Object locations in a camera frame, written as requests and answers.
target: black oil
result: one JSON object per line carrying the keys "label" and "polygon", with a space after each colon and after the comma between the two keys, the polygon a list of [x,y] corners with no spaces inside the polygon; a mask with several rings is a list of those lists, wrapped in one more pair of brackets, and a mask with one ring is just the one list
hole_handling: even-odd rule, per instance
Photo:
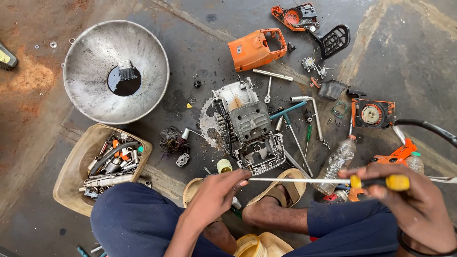
{"label": "black oil", "polygon": [[119,68],[117,66],[114,67],[107,79],[108,88],[111,92],[118,96],[131,96],[135,94],[141,86],[141,73],[136,68],[133,68],[133,71],[137,76],[136,79],[121,81]]}

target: screwdriver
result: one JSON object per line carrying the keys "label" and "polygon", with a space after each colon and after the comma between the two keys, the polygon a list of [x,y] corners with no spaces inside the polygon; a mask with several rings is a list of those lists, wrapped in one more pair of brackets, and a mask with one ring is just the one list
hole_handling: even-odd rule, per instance
{"label": "screwdriver", "polygon": [[248,180],[351,184],[352,188],[367,188],[371,185],[381,185],[393,191],[405,191],[409,189],[409,179],[406,175],[403,174],[390,175],[388,177],[370,178],[365,180],[361,180],[357,175],[352,175],[351,179],[249,178]]}
{"label": "screwdriver", "polygon": [[311,131],[313,130],[312,125],[308,125],[308,132],[306,133],[306,147],[305,147],[305,157],[306,157],[306,152],[308,152],[308,143],[309,143],[309,138],[311,137]]}

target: sprocket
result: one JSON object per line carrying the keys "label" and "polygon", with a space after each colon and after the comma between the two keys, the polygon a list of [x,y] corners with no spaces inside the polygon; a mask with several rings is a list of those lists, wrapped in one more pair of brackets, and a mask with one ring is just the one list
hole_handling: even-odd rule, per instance
{"label": "sprocket", "polygon": [[[206,101],[206,103],[202,107],[202,112],[200,113],[200,131],[202,132],[203,137],[208,142],[208,144],[217,150],[225,151],[226,150],[226,143],[221,137],[221,134],[218,130],[218,123],[216,118],[208,116],[207,110],[211,107],[213,100],[211,98]],[[214,133],[211,135],[208,134],[209,129],[215,129]]]}

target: green screwdriver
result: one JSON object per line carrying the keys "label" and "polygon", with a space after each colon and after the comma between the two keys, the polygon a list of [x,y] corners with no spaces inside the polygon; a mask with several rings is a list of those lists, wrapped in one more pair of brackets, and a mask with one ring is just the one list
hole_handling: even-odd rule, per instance
{"label": "green screwdriver", "polygon": [[312,125],[308,125],[308,132],[306,134],[306,148],[305,148],[305,157],[306,157],[306,152],[308,151],[308,143],[309,143],[309,138],[311,138],[311,131],[313,130]]}

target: person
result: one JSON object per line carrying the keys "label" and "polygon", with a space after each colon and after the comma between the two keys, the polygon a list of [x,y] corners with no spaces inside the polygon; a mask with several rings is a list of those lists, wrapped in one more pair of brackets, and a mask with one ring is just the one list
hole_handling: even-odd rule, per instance
{"label": "person", "polygon": [[[455,251],[457,240],[442,194],[428,177],[394,164],[339,172],[341,178],[352,174],[361,179],[405,174],[410,189],[399,193],[372,185],[365,194],[377,200],[312,203],[305,209],[280,207],[275,198],[264,197],[243,210],[243,221],[319,238],[284,257],[413,256],[406,248],[430,256]],[[144,185],[115,185],[94,205],[93,233],[110,257],[231,256],[235,239],[223,221],[213,221],[230,209],[250,176],[240,169],[208,176],[186,209]],[[404,248],[397,242],[399,228]]]}

